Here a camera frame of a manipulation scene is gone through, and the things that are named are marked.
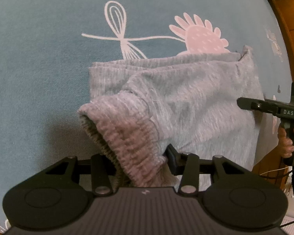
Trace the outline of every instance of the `black handle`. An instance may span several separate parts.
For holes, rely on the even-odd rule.
[[[294,122],[281,119],[280,126],[285,129],[286,137],[292,140],[294,146]],[[287,166],[294,166],[294,151],[291,157],[283,158],[283,163]]]
[[[182,155],[178,153],[171,144],[167,146],[164,155],[168,158],[168,166],[172,175],[182,175],[184,173],[187,158],[182,158]]]

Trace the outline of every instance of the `whisk print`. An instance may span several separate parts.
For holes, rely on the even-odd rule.
[[[277,42],[276,36],[274,33],[272,33],[270,30],[265,29],[267,38],[271,41],[271,47],[274,55],[278,56],[280,58],[280,61],[283,62],[282,58],[282,50]]]
[[[82,36],[100,39],[100,40],[113,40],[119,41],[123,59],[146,59],[145,54],[134,46],[130,41],[142,41],[151,39],[173,39],[181,42],[184,40],[172,36],[150,36],[150,37],[140,37],[140,38],[125,38],[126,22],[127,16],[124,7],[116,1],[109,1],[104,7],[105,18],[111,30],[116,37],[103,37],[91,34],[83,33]]]

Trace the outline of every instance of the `black cable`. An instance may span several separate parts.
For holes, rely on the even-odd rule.
[[[290,224],[294,224],[294,221],[289,222],[289,223],[286,223],[286,224],[284,224],[284,225],[281,225],[280,228],[285,227],[285,226],[288,226],[288,225],[290,225]]]

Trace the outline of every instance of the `white line drawing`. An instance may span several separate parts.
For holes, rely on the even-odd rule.
[[[4,233],[5,231],[7,231],[11,227],[11,225],[10,225],[10,223],[9,223],[8,220],[5,220],[4,225],[5,225],[5,228],[3,228],[0,225],[0,233]]]
[[[130,41],[142,41],[142,40],[151,40],[151,39],[173,39],[184,42],[184,40],[172,37],[172,36],[150,36],[150,37],[141,37],[141,38],[125,38],[125,28],[126,28],[126,12],[124,7],[116,1],[109,1],[106,3],[104,8],[105,17],[108,25],[110,26],[115,37],[103,37],[95,36],[91,34],[83,33],[82,36],[99,39],[99,40],[112,40],[119,41],[121,46],[121,52],[123,59],[146,59],[147,57],[144,53],[139,50],[136,46],[130,43]]]
[[[108,25],[116,37],[96,36],[85,33],[82,36],[99,40],[119,41],[123,59],[146,59],[146,55],[130,41],[151,39],[172,39],[184,42],[187,50],[178,55],[230,52],[225,48],[229,45],[228,41],[220,38],[221,30],[218,27],[213,30],[209,20],[205,20],[204,24],[201,18],[195,14],[195,22],[187,13],[183,14],[185,20],[179,16],[174,17],[180,27],[169,25],[169,28],[179,38],[173,36],[125,38],[127,16],[124,7],[119,2],[109,1],[105,4],[104,14]]]
[[[271,47],[272,47],[272,51],[276,56],[280,57],[281,62],[283,62],[283,58],[282,58],[282,50],[280,48],[280,46],[278,45],[276,36],[274,33],[272,33],[270,30],[265,29],[266,34],[267,34],[267,38],[271,41]]]
[[[185,20],[179,16],[174,19],[180,26],[169,25],[170,30],[178,37],[185,40],[187,51],[182,54],[198,54],[198,53],[229,53],[225,47],[229,45],[226,39],[221,39],[221,30],[216,27],[213,30],[209,20],[205,20],[205,24],[199,16],[194,14],[193,19],[187,14],[183,14]]]

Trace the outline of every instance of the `wire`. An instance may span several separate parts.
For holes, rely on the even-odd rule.
[[[290,224],[294,224],[294,221],[289,222],[289,223],[286,223],[286,224],[284,224],[284,225],[281,225],[280,228],[285,227],[285,226],[288,226],[288,225],[290,225]]]
[[[286,177],[288,176],[289,174],[291,174],[294,170],[291,170],[289,171],[288,173],[284,174],[284,175],[280,175],[280,176],[277,176],[277,177],[268,177],[268,176],[261,176],[262,178],[264,179],[280,179],[280,178],[283,178],[283,177]]]
[[[272,172],[272,171],[277,171],[277,170],[282,170],[282,169],[274,169],[274,170],[270,170],[270,171],[266,171],[266,172],[264,172],[264,173],[261,173],[260,175],[264,175],[264,174],[266,174],[266,173],[269,173],[269,172]]]

